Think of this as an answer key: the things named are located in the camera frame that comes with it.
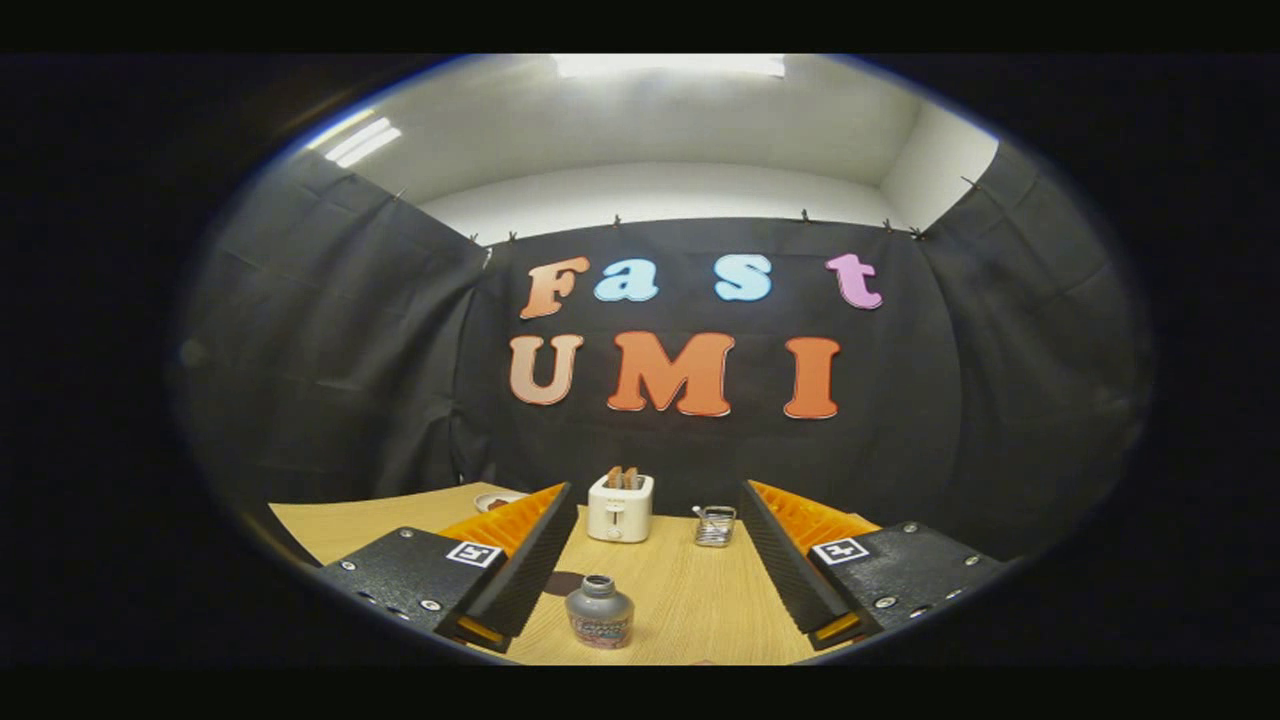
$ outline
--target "small metal basket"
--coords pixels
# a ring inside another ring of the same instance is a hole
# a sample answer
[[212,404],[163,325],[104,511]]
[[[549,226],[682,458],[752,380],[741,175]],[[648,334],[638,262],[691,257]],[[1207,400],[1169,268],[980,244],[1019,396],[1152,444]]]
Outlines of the small metal basket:
[[694,530],[694,542],[704,547],[724,547],[733,538],[737,510],[727,505],[704,507]]

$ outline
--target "fluorescent light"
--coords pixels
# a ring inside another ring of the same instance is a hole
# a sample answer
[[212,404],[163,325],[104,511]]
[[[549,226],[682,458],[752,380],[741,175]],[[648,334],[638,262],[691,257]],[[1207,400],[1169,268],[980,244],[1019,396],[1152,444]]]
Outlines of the fluorescent light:
[[362,120],[362,119],[365,119],[365,118],[367,118],[369,115],[372,115],[372,114],[374,114],[374,109],[369,108],[369,109],[365,109],[365,110],[361,110],[361,111],[356,113],[355,115],[347,118],[346,120],[342,120],[340,123],[333,126],[332,128],[324,131],[323,133],[317,135],[315,140],[312,140],[311,142],[307,143],[307,150],[315,150],[316,147],[320,147],[321,145],[324,145],[324,141],[329,140],[330,137],[338,135],[339,132],[349,128],[351,126],[358,123],[360,120]]
[[360,147],[356,147],[351,152],[348,152],[348,154],[343,155],[342,158],[339,158],[338,159],[338,167],[339,168],[349,168],[351,165],[355,165],[356,163],[358,163],[365,155],[369,155],[374,150],[378,150],[383,145],[387,145],[388,142],[396,140],[399,136],[401,136],[401,132],[398,129],[396,129],[396,128],[384,129],[383,132],[375,135],[374,137],[370,137]]
[[372,123],[369,123],[367,126],[365,126],[356,135],[353,135],[353,136],[348,137],[347,140],[343,140],[342,142],[339,142],[338,147],[334,147],[333,150],[330,150],[324,156],[324,159],[325,160],[337,160],[338,158],[342,158],[347,152],[351,152],[352,149],[355,149],[361,142],[369,140],[370,137],[374,137],[375,135],[383,132],[384,129],[387,129],[389,127],[392,127],[392,122],[390,120],[388,120],[387,118],[379,118],[376,122],[372,122]]
[[641,69],[703,73],[754,73],[785,77],[782,54],[769,55],[552,55],[561,77],[585,77]]

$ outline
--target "toaster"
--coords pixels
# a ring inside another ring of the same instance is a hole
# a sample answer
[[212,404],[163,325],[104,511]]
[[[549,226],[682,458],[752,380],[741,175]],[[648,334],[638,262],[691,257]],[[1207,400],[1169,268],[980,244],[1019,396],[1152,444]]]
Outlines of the toaster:
[[653,478],[635,475],[636,489],[608,487],[602,475],[588,492],[586,534],[607,542],[643,542],[653,520]]

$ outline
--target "plate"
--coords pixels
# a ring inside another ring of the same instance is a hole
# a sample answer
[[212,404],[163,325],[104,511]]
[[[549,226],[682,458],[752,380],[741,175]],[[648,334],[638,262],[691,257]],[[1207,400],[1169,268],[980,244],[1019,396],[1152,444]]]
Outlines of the plate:
[[493,505],[493,501],[495,501],[495,500],[506,500],[507,502],[516,502],[517,500],[521,500],[521,498],[525,498],[525,497],[529,497],[529,495],[524,493],[524,492],[511,492],[511,491],[506,491],[506,492],[486,492],[484,495],[477,495],[476,496],[476,511],[477,512],[488,512],[489,511],[489,506]]

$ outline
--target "wooden table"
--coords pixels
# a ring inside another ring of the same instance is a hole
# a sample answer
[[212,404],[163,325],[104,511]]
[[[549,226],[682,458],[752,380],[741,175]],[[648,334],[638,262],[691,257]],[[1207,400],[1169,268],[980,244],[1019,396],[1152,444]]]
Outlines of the wooden table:
[[[442,530],[475,515],[477,495],[502,489],[470,483],[362,502],[271,505],[271,510],[328,565],[399,527]],[[631,644],[621,650],[580,644],[564,598],[544,592],[503,657],[526,665],[788,665],[820,655],[787,615],[742,521],[732,542],[718,548],[694,544],[696,521],[692,515],[654,516],[645,542],[611,543],[586,534],[586,507],[579,506],[577,525],[556,569],[612,577],[636,603]],[[847,643],[824,652],[844,647]]]

